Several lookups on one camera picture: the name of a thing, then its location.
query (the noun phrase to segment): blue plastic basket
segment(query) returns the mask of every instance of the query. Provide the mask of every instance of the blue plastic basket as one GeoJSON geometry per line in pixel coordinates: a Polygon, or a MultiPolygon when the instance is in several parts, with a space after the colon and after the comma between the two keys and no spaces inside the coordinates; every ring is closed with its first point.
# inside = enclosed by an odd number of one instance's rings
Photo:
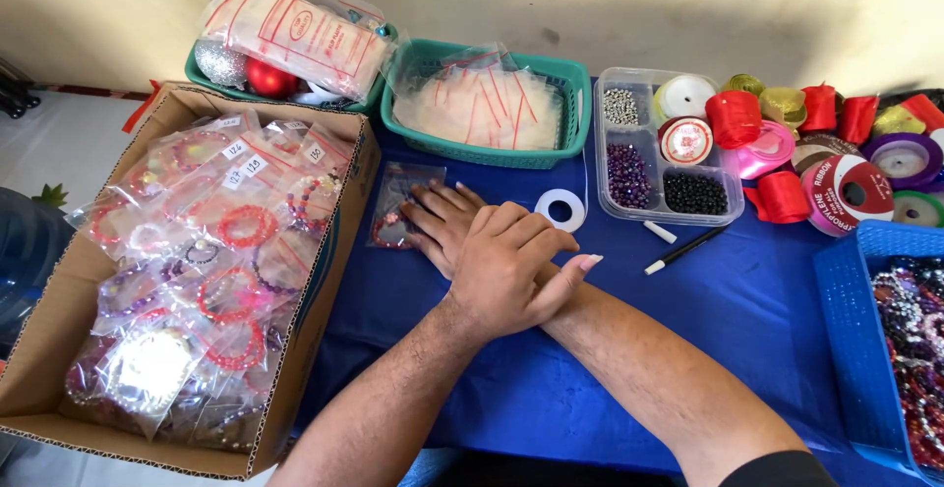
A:
{"type": "Polygon", "coordinates": [[[869,272],[896,255],[944,257],[944,231],[865,220],[814,256],[823,317],[832,348],[843,424],[865,458],[944,486],[944,474],[918,467],[908,444],[898,387],[869,272]]]}

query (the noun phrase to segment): number label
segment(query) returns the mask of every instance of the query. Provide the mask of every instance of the number label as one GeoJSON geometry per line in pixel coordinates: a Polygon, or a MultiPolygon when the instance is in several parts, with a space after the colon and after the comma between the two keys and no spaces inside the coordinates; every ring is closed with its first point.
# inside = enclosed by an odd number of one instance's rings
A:
{"type": "Polygon", "coordinates": [[[242,117],[233,117],[231,119],[219,119],[216,121],[216,127],[238,126],[242,123],[242,117]]]}
{"type": "Polygon", "coordinates": [[[268,166],[269,163],[266,162],[259,154],[249,157],[249,160],[240,167],[240,173],[246,177],[253,177],[257,173],[261,172],[263,168],[268,166]]]}
{"type": "Polygon", "coordinates": [[[318,164],[318,161],[320,161],[324,155],[325,150],[318,143],[312,143],[312,145],[308,147],[308,150],[305,150],[305,156],[314,164],[318,164]]]}
{"type": "Polygon", "coordinates": [[[236,155],[240,155],[243,152],[245,152],[245,149],[246,149],[246,145],[242,141],[242,139],[240,139],[236,143],[232,143],[226,148],[224,148],[223,155],[225,155],[227,159],[232,160],[233,157],[235,157],[236,155]]]}
{"type": "Polygon", "coordinates": [[[245,179],[245,175],[238,168],[233,167],[223,178],[223,186],[230,189],[230,191],[235,191],[239,189],[239,184],[242,183],[243,179],[245,179]]]}

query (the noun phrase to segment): christmas ornament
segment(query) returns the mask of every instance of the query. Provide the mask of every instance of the christmas ornament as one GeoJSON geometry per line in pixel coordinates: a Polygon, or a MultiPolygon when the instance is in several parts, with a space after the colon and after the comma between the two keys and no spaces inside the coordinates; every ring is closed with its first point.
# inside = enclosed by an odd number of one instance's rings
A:
{"type": "Polygon", "coordinates": [[[194,59],[210,82],[239,88],[245,83],[246,55],[226,48],[219,41],[199,39],[194,47],[194,59]]]}
{"type": "Polygon", "coordinates": [[[256,94],[282,100],[298,89],[298,78],[253,57],[246,59],[245,75],[256,94]]]}

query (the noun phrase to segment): long fingernail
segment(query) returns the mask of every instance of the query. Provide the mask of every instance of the long fingernail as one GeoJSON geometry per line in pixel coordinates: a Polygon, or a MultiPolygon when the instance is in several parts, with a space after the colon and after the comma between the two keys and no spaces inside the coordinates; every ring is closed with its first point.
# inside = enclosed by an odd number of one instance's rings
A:
{"type": "Polygon", "coordinates": [[[596,266],[601,260],[603,260],[603,255],[591,255],[581,262],[581,269],[584,270],[584,272],[589,272],[590,269],[596,266]]]}

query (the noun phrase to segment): blue tablecloth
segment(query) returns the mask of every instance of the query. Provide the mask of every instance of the blue tablecloth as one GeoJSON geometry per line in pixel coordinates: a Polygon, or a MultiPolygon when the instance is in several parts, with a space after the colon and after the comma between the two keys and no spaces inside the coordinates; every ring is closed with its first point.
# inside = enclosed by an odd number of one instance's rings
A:
{"type": "MultiPolygon", "coordinates": [[[[448,167],[486,201],[533,208],[555,188],[584,195],[574,234],[584,253],[604,255],[587,281],[637,307],[702,349],[780,413],[843,485],[923,485],[856,454],[839,417],[832,360],[811,254],[831,239],[808,223],[759,222],[753,207],[720,236],[646,277],[670,249],[641,223],[605,213],[596,195],[593,126],[585,157],[552,171],[478,166],[409,149],[378,128],[383,160],[448,167]],[[540,185],[535,185],[535,176],[540,185]]],[[[295,424],[296,433],[348,382],[409,332],[445,293],[421,254],[365,247],[378,178],[331,313],[295,424]]],[[[685,242],[705,228],[669,226],[685,242]]],[[[459,379],[428,446],[460,446],[678,473],[678,463],[596,379],[538,328],[490,343],[459,379]]]]}

